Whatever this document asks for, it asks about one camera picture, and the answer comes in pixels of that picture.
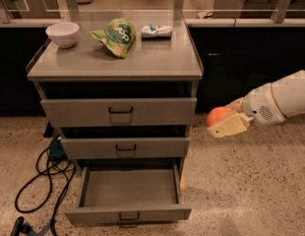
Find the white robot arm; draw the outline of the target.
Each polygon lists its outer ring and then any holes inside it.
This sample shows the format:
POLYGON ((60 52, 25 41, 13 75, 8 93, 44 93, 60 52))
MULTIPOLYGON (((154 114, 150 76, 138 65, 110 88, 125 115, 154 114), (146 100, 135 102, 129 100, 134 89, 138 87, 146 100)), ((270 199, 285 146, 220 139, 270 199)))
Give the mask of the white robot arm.
POLYGON ((304 70, 214 108, 207 117, 207 126, 213 137, 222 138, 246 132, 250 125, 275 125, 300 114, 305 114, 304 70))

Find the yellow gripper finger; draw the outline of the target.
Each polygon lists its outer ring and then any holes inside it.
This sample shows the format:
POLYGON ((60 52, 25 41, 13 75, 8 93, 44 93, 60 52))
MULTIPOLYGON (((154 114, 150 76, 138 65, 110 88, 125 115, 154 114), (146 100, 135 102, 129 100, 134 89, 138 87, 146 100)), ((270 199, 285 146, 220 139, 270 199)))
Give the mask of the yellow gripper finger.
POLYGON ((208 127, 208 131, 215 138, 234 136, 246 132, 252 121, 253 117, 231 111, 222 120, 208 127))
POLYGON ((235 110, 238 113, 241 113, 243 111, 243 108, 242 108, 243 100, 244 100, 243 97, 233 100, 232 102, 230 102, 228 104, 228 107, 232 110, 235 110))

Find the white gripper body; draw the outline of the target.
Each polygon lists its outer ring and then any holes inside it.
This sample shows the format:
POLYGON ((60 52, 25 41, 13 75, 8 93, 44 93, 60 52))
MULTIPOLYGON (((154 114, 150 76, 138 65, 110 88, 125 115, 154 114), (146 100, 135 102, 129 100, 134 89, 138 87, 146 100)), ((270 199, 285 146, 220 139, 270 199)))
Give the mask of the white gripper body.
POLYGON ((275 103, 271 84, 252 89, 244 97, 241 108, 257 126, 279 124, 285 120, 275 103))

